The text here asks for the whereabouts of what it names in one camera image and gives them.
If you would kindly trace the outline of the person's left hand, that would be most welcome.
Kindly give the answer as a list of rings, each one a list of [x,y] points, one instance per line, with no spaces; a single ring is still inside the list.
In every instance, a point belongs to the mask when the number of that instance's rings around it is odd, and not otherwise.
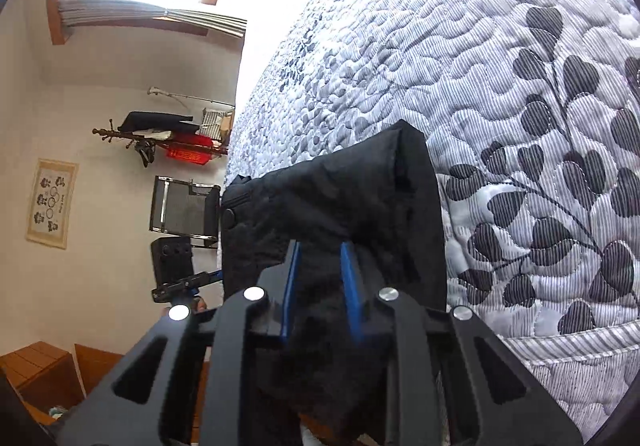
[[[191,303],[191,308],[193,311],[196,311],[197,313],[201,313],[201,311],[204,311],[207,309],[207,304],[205,299],[203,299],[201,296],[195,296],[194,299],[192,299],[192,303]],[[165,307],[163,309],[163,316],[169,316],[172,312],[174,311],[174,309],[172,307]]]

